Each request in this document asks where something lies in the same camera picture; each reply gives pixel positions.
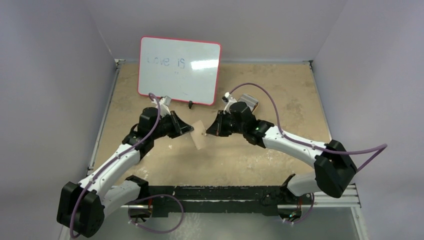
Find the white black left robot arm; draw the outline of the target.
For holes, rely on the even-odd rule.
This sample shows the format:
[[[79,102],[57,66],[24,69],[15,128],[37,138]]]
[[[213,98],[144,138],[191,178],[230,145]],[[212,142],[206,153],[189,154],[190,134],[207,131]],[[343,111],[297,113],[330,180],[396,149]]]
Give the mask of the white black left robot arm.
[[[114,187],[114,183],[132,166],[138,164],[154,147],[155,140],[183,136],[194,127],[181,120],[175,111],[161,113],[156,107],[145,108],[123,138],[114,154],[97,170],[78,183],[69,181],[60,193],[56,220],[69,228],[69,236],[92,237],[105,218],[121,206],[134,202],[151,203],[149,183],[131,175]]]

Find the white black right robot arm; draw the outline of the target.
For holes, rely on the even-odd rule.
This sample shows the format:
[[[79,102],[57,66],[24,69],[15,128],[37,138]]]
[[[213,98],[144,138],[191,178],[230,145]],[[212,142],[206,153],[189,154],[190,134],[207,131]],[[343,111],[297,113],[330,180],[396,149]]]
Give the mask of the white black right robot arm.
[[[312,167],[312,172],[292,174],[282,184],[280,196],[288,204],[316,192],[340,198],[358,171],[340,142],[318,142],[281,133],[277,125],[257,119],[244,102],[232,104],[229,111],[219,110],[206,133],[217,137],[241,134],[251,145],[282,152]]]

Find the beige card holder wallet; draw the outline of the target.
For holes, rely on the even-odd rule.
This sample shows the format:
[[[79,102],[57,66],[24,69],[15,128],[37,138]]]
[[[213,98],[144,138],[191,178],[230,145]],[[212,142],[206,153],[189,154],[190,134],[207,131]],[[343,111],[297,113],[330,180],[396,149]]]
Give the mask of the beige card holder wallet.
[[[197,150],[200,150],[206,146],[206,129],[201,120],[196,121],[192,124],[193,130],[190,132],[190,136],[194,142]]]

